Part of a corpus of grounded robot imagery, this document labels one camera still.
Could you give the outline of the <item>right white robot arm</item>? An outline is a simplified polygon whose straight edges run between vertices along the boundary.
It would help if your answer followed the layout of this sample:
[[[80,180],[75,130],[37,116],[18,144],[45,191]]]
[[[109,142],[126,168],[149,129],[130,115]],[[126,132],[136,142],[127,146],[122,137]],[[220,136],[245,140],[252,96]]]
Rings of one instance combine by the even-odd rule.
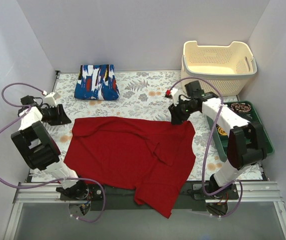
[[[266,159],[264,127],[259,122],[250,122],[224,104],[222,94],[217,88],[205,92],[201,89],[198,77],[192,77],[186,87],[186,94],[172,86],[165,96],[173,100],[168,108],[171,123],[180,125],[190,115],[200,112],[213,120],[211,132],[220,126],[227,133],[227,160],[222,168],[214,173],[208,183],[202,179],[202,191],[207,196],[220,199],[227,188],[251,165]]]

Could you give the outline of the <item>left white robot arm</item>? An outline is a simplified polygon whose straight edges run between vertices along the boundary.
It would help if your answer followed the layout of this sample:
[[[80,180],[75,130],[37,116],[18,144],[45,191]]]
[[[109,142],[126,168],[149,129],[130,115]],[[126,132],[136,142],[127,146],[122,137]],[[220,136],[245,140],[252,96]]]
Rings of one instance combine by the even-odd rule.
[[[44,123],[61,126],[72,122],[63,105],[57,103],[58,96],[51,92],[41,103],[34,96],[21,98],[23,106],[18,111],[21,125],[11,139],[31,169],[50,174],[61,184],[56,191],[71,199],[84,200],[89,194],[88,186],[61,160],[59,147],[44,127]]]

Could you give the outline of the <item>red garment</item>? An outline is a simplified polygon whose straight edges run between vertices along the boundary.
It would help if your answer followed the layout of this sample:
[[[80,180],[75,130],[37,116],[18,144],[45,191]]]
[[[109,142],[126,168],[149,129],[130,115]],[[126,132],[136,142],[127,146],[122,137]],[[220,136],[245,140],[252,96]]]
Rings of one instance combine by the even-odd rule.
[[[194,135],[189,121],[78,118],[64,162],[83,178],[134,190],[137,204],[168,218],[195,163]]]

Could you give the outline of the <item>blue patterned trousers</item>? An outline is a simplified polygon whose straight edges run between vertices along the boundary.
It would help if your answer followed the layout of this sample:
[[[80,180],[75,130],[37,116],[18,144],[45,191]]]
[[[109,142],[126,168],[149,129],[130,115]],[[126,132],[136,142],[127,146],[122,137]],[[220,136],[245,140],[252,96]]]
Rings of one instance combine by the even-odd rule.
[[[76,99],[115,101],[119,96],[113,64],[80,66],[74,92]]]

